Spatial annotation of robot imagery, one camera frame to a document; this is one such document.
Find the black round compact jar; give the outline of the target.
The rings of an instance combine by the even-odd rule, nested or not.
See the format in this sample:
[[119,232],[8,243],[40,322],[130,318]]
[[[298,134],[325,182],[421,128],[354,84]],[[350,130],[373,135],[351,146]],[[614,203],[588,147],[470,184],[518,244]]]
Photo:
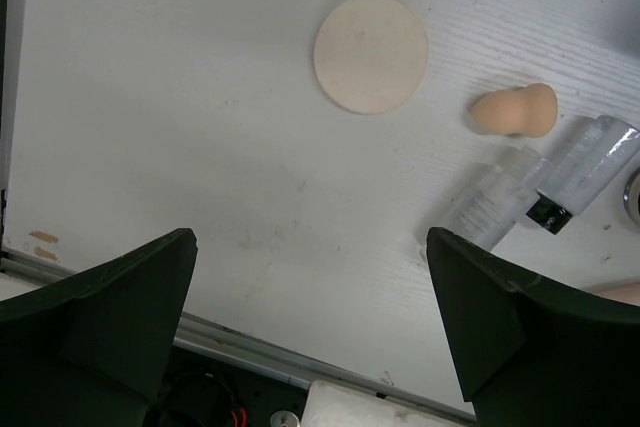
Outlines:
[[640,197],[640,169],[637,168],[625,183],[623,190],[623,206],[630,220],[637,226],[640,225],[639,212]]

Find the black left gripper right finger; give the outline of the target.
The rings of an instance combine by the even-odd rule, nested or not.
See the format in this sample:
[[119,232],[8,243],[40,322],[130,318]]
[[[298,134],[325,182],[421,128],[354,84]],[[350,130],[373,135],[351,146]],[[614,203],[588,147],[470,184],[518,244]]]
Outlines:
[[481,426],[636,426],[639,309],[433,227],[426,258],[465,401]]

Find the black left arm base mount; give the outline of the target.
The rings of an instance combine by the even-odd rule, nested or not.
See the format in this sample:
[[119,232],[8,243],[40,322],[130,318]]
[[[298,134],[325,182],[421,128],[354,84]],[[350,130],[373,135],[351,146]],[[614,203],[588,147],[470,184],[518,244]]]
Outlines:
[[296,426],[308,391],[174,346],[145,426]]

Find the clear bottle black cap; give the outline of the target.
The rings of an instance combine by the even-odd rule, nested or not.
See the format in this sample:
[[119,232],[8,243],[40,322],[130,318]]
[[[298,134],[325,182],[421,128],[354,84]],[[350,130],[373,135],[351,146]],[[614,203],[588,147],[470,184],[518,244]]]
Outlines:
[[639,129],[619,118],[589,118],[552,159],[526,216],[556,235],[581,215],[639,152]]

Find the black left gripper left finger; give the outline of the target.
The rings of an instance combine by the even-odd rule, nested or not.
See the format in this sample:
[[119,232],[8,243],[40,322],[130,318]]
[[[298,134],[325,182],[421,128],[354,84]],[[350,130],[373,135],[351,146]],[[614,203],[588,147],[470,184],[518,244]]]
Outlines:
[[4,426],[140,426],[197,256],[188,228],[1,303]]

